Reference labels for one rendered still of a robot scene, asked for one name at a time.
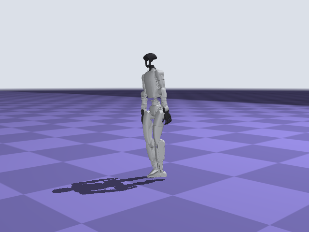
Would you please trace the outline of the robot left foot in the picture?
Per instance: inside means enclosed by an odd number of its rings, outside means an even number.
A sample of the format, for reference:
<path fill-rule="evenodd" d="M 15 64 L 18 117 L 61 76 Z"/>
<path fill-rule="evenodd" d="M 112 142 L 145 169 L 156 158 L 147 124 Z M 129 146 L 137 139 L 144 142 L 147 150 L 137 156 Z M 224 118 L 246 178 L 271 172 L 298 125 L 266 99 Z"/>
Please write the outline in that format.
<path fill-rule="evenodd" d="M 165 171 L 161 171 L 161 173 L 159 173 L 158 171 L 148 175 L 148 177 L 167 177 L 167 173 Z"/>

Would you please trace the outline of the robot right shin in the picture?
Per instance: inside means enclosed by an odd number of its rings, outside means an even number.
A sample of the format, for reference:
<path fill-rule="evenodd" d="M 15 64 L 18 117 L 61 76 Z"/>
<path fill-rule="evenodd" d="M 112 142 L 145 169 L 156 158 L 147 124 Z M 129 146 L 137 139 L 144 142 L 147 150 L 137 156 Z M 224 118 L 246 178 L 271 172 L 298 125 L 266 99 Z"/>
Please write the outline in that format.
<path fill-rule="evenodd" d="M 148 143 L 146 143 L 146 150 L 147 150 L 148 157 L 151 161 L 153 170 L 158 170 L 156 157 L 155 157 L 155 147 L 149 147 Z"/>

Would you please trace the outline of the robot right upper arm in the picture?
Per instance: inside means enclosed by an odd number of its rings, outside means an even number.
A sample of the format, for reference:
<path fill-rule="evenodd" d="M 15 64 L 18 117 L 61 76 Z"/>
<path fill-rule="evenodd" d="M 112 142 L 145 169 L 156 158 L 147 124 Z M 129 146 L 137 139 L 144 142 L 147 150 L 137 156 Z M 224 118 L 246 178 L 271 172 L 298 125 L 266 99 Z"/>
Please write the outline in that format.
<path fill-rule="evenodd" d="M 144 74 L 142 75 L 142 83 L 143 83 L 142 86 L 143 86 L 144 91 L 141 92 L 141 96 L 142 97 L 147 97 L 145 83 L 144 83 Z"/>

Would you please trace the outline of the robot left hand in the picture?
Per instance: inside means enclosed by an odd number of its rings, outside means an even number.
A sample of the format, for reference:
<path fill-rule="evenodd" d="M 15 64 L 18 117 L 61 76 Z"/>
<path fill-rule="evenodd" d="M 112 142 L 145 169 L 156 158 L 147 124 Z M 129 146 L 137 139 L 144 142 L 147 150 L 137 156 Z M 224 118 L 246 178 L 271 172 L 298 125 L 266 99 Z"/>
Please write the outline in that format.
<path fill-rule="evenodd" d="M 164 124 L 164 125 L 166 125 L 166 124 L 170 123 L 170 122 L 172 121 L 172 119 L 171 119 L 171 115 L 170 115 L 170 113 L 169 113 L 169 110 L 168 110 L 168 111 L 165 111 L 165 108 L 163 108 L 163 112 L 164 112 L 165 114 L 164 114 L 164 119 L 163 119 L 162 122 L 164 122 L 164 120 L 165 120 L 165 124 Z"/>

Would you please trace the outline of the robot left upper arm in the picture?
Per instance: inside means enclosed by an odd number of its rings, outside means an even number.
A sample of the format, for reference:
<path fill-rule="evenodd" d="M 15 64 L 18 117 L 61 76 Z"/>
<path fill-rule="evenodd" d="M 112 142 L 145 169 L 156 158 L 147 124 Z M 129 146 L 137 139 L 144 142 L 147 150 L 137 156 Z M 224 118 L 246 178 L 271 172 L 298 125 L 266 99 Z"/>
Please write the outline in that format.
<path fill-rule="evenodd" d="M 165 80 L 164 80 L 164 72 L 162 70 L 157 70 L 155 71 L 155 76 L 157 77 L 158 79 L 158 84 L 160 86 L 160 89 L 158 90 L 158 94 L 159 95 L 162 95 L 162 92 L 161 92 L 161 89 L 165 88 Z"/>

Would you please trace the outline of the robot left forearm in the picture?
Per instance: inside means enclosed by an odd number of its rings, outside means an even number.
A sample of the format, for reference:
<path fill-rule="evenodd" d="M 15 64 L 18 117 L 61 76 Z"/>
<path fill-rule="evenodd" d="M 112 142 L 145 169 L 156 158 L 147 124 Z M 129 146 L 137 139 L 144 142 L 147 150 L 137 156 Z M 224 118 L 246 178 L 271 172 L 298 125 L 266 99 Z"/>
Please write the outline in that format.
<path fill-rule="evenodd" d="M 164 88 L 161 89 L 162 95 L 160 96 L 161 98 L 161 106 L 162 108 L 165 108 L 165 111 L 169 110 L 169 107 L 167 105 L 167 93 Z"/>

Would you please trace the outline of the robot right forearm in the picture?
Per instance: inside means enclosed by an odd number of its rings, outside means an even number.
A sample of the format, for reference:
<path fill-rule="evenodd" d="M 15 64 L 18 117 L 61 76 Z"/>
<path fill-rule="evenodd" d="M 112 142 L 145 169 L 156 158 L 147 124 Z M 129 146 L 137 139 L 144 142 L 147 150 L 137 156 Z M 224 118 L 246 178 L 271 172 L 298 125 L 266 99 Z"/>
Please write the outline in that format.
<path fill-rule="evenodd" d="M 147 108 L 147 101 L 148 99 L 146 97 L 141 97 L 141 110 L 143 109 L 144 112 L 147 111 L 146 108 Z"/>

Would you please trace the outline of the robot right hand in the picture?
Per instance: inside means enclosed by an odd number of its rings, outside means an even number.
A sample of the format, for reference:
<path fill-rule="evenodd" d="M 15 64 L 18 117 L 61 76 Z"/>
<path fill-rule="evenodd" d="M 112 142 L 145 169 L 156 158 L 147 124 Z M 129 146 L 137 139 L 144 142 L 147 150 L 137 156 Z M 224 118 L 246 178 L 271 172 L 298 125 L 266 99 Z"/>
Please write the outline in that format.
<path fill-rule="evenodd" d="M 141 116 L 141 122 L 143 122 L 143 115 L 144 115 L 144 110 L 143 110 L 143 109 L 141 110 L 141 114 L 142 114 L 142 116 Z"/>

